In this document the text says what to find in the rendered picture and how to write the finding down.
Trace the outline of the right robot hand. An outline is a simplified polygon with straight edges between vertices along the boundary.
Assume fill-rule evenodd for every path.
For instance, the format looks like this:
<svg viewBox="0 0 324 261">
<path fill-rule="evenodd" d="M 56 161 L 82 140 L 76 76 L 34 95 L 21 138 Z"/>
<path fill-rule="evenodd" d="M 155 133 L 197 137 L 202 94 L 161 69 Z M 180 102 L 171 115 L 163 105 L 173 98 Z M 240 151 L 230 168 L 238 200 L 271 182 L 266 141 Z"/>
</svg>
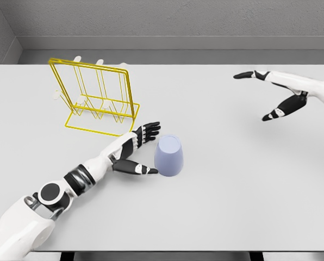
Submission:
<svg viewBox="0 0 324 261">
<path fill-rule="evenodd" d="M 320 97 L 322 85 L 318 80 L 278 71 L 248 71 L 236 74 L 235 79 L 255 78 L 289 89 L 293 95 L 281 102 L 272 112 L 263 116 L 263 121 L 270 121 L 290 115 L 307 104 L 307 98 Z"/>
</svg>

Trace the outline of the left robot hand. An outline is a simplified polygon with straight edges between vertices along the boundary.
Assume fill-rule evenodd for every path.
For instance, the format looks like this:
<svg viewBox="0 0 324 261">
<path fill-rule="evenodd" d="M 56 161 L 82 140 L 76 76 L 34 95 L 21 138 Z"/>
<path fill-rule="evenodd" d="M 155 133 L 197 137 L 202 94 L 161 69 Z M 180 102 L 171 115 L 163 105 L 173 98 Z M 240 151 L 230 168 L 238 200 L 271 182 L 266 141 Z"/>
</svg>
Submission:
<svg viewBox="0 0 324 261">
<path fill-rule="evenodd" d="M 158 174 L 157 169 L 149 168 L 128 158 L 143 144 L 155 140 L 160 129 L 160 122 L 142 125 L 138 129 L 118 137 L 100 153 L 100 157 L 108 159 L 109 165 L 114 171 L 130 175 Z"/>
</svg>

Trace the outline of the lavender cup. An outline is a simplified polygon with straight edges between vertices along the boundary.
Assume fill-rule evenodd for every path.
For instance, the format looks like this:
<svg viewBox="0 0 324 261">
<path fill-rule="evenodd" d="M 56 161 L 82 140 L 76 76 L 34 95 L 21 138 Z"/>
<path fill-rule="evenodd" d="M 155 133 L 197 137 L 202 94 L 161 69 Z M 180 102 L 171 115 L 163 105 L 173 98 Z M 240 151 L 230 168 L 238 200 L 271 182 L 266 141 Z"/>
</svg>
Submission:
<svg viewBox="0 0 324 261">
<path fill-rule="evenodd" d="M 165 177 L 179 174 L 183 168 L 184 157 L 182 143 L 175 135 L 162 136 L 155 150 L 154 165 Z"/>
</svg>

